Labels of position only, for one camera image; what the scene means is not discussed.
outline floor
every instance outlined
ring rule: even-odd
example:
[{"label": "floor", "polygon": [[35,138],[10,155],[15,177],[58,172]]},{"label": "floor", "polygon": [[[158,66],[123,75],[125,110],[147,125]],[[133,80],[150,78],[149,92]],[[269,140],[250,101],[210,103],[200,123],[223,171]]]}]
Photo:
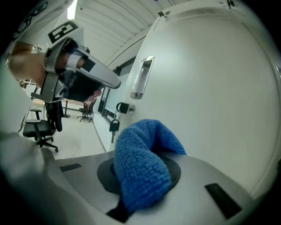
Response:
[{"label": "floor", "polygon": [[[41,109],[42,106],[34,105],[33,109]],[[58,152],[51,149],[55,159],[66,159],[81,156],[89,156],[104,153],[105,150],[99,140],[98,134],[95,130],[93,121],[90,123],[87,120],[78,119],[82,114],[78,111],[68,110],[69,118],[62,118],[62,131],[53,135],[53,145],[58,147]],[[29,112],[28,120],[36,120],[34,112]]]}]

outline person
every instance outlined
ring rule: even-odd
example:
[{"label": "person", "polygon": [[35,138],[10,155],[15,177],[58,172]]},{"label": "person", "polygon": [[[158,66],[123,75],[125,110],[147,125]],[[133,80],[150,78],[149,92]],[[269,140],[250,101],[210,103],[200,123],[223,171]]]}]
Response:
[{"label": "person", "polygon": [[[45,54],[41,52],[32,54],[32,49],[40,37],[53,30],[53,27],[48,26],[58,20],[72,3],[73,0],[40,0],[15,31],[8,48],[9,51],[13,46],[8,67],[16,79],[31,79],[36,85],[42,87],[45,77]],[[67,53],[61,54],[56,68],[63,69],[69,56],[70,54]],[[83,63],[84,61],[80,60],[77,67],[81,67]],[[88,101],[93,102],[95,96],[100,95],[101,90],[96,90]]]}]

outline black office chair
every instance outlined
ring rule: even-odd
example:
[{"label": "black office chair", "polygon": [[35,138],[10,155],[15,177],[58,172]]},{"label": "black office chair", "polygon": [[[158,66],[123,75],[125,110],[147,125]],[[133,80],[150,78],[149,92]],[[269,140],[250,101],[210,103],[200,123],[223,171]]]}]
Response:
[{"label": "black office chair", "polygon": [[49,146],[54,148],[55,152],[58,152],[58,147],[54,146],[47,141],[51,140],[54,141],[53,137],[46,136],[52,136],[55,131],[55,125],[50,120],[40,120],[39,118],[39,112],[41,112],[40,109],[31,109],[31,112],[36,113],[36,120],[27,120],[25,122],[25,127],[23,129],[23,136],[26,138],[34,138],[37,145],[40,145],[40,147]]},{"label": "black office chair", "polygon": [[97,97],[95,99],[94,102],[92,102],[90,105],[87,105],[86,103],[84,103],[84,108],[80,108],[79,109],[79,112],[82,113],[83,116],[78,116],[77,118],[81,118],[80,122],[83,120],[83,119],[86,119],[88,120],[89,122],[91,122],[92,120],[92,117],[89,117],[88,115],[92,115],[93,114],[93,106],[94,104],[96,103],[97,101]]}]

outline blue towel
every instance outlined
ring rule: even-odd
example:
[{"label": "blue towel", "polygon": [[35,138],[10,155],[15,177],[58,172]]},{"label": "blue towel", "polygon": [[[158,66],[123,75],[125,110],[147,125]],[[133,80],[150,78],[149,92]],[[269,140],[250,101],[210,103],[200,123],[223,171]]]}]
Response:
[{"label": "blue towel", "polygon": [[114,169],[128,212],[151,206],[171,186],[167,166],[151,149],[186,154],[176,136],[158,120],[134,123],[116,141]]}]

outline ceiling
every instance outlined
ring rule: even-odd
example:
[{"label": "ceiling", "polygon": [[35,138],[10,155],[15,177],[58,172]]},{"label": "ceiling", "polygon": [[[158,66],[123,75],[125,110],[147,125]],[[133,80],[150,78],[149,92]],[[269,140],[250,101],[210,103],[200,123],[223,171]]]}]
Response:
[{"label": "ceiling", "polygon": [[158,12],[188,0],[79,0],[76,20],[84,27],[84,44],[106,64],[140,31],[151,26]]}]

